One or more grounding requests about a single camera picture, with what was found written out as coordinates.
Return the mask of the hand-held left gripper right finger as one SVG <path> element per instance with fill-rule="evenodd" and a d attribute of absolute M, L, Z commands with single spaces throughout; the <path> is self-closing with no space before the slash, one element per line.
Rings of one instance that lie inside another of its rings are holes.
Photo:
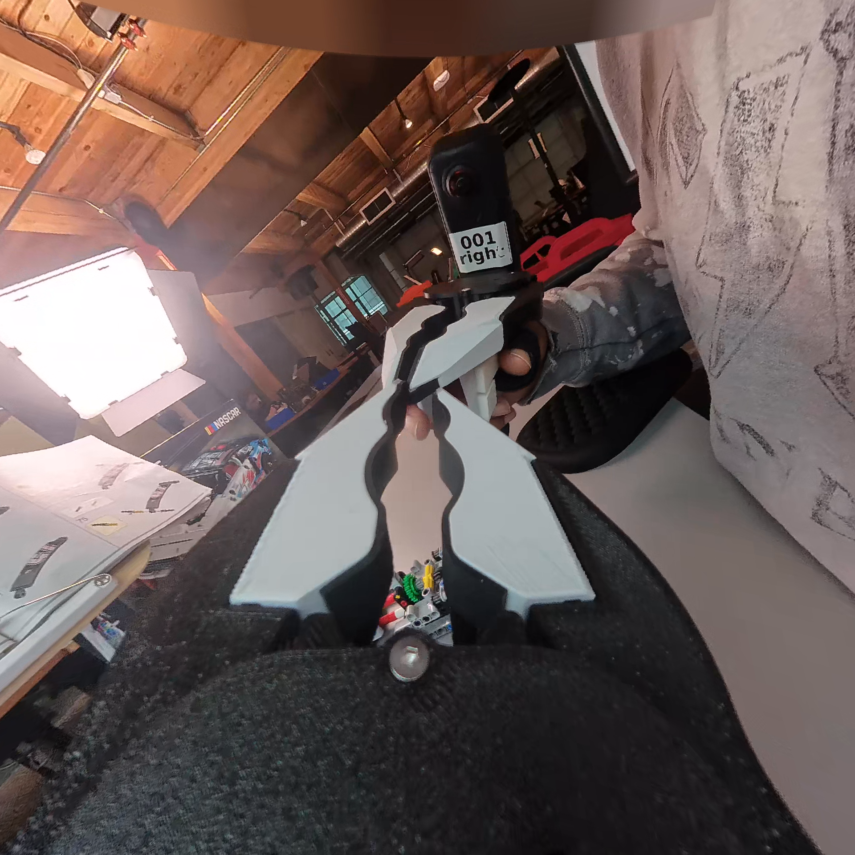
<path fill-rule="evenodd" d="M 526 618 L 536 605 L 593 601 L 534 457 L 447 391 L 434 395 L 434 429 L 440 477 L 452 495 L 442 518 L 452 611 Z"/>

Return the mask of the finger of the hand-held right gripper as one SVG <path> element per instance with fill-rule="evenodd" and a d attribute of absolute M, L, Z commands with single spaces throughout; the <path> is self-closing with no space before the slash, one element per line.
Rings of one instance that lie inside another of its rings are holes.
<path fill-rule="evenodd" d="M 415 362 L 410 390 L 447 387 L 501 350 L 501 305 L 469 304 L 461 319 L 428 342 Z"/>
<path fill-rule="evenodd" d="M 415 367 L 430 340 L 423 326 L 433 316 L 434 305 L 412 306 L 387 330 L 381 367 L 381 401 L 389 401 L 402 390 L 418 388 L 413 381 Z"/>

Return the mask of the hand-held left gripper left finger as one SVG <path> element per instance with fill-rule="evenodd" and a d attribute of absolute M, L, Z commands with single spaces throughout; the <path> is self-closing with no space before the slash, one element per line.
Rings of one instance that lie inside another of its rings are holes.
<path fill-rule="evenodd" d="M 231 606 L 379 615 L 392 572 L 380 499 L 403 416 L 404 392 L 380 391 L 297 456 Z"/>

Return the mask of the toy brick car chassis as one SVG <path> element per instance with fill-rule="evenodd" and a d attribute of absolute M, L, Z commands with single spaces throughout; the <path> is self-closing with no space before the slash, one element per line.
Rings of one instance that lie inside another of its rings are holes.
<path fill-rule="evenodd" d="M 395 570 L 383 604 L 373 644 L 381 646 L 397 633 L 411 629 L 451 647 L 451 607 L 444 588 L 443 550 L 433 550 L 408 570 Z"/>

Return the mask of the person's right hand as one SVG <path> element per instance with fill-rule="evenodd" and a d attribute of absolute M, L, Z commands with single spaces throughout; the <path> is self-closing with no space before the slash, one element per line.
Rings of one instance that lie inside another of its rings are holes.
<path fill-rule="evenodd" d="M 532 360 L 522 349 L 514 348 L 505 350 L 499 354 L 498 367 L 508 375 L 522 377 L 529 369 L 532 369 Z M 516 391 L 500 391 L 497 394 L 497 403 L 493 409 L 490 423 L 497 429 L 503 430 L 516 417 L 516 404 L 521 402 L 529 392 L 533 390 L 533 384 Z M 433 429 L 432 417 L 422 410 L 417 404 L 411 404 L 407 408 L 404 426 L 416 440 L 424 440 Z"/>

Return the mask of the paned window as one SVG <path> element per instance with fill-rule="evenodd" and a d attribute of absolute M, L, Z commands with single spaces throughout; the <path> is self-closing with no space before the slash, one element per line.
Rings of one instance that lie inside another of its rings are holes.
<path fill-rule="evenodd" d="M 349 277 L 315 304 L 316 314 L 348 350 L 384 335 L 388 311 L 386 301 L 364 273 Z"/>

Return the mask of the toy car set box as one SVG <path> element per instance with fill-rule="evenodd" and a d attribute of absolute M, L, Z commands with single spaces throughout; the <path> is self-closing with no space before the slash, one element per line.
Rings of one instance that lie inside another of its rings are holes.
<path fill-rule="evenodd" d="M 230 399 L 143 455 L 208 487 L 212 498 L 241 501 L 285 460 L 237 400 Z"/>

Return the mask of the black mesh office chair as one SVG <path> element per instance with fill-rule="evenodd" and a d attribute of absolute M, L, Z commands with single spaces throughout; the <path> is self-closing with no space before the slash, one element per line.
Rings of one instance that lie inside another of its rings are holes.
<path fill-rule="evenodd" d="M 707 373 L 684 350 L 587 387 L 561 387 L 517 443 L 564 475 L 584 473 L 624 452 L 671 400 L 710 416 Z"/>

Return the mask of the open instruction booklet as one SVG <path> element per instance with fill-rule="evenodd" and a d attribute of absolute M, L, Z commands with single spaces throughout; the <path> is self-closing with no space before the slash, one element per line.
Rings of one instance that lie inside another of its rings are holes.
<path fill-rule="evenodd" d="M 116 589 L 112 570 L 207 487 L 93 436 L 1 459 L 1 685 Z"/>

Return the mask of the person's patterned grey sweatshirt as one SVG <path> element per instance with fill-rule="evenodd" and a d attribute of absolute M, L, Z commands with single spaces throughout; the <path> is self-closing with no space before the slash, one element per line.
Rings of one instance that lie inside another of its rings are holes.
<path fill-rule="evenodd" d="M 596 50 L 717 461 L 852 591 L 854 3 L 716 2 Z"/>

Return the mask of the bright studio light panel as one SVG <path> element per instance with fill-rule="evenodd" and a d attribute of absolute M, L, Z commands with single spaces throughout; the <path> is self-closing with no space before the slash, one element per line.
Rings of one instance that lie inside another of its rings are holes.
<path fill-rule="evenodd" d="M 150 271 L 118 248 L 2 290 L 2 345 L 121 437 L 202 388 Z"/>

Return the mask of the metal ceiling pipe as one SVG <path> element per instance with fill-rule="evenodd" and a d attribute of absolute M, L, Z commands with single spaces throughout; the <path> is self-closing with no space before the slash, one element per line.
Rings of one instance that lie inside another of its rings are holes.
<path fill-rule="evenodd" d="M 62 127 L 60 133 L 48 148 L 42 162 L 37 165 L 34 172 L 28 178 L 24 186 L 18 191 L 16 197 L 4 213 L 1 219 L 1 232 L 10 227 L 14 219 L 16 219 L 16 216 L 22 210 L 24 204 L 27 202 L 28 198 L 30 198 L 30 196 L 36 191 L 39 181 L 48 174 L 48 171 L 56 161 L 59 153 L 63 147 L 68 144 L 78 125 L 82 122 L 87 113 L 92 110 L 95 102 L 98 100 L 98 95 L 113 79 L 115 72 L 120 68 L 126 56 L 136 49 L 137 40 L 138 34 L 134 35 L 130 32 L 123 34 L 120 39 L 120 45 L 116 48 L 109 62 L 103 70 L 101 70 L 95 80 L 93 80 L 92 85 L 85 92 L 85 95 L 79 101 L 77 107 Z"/>

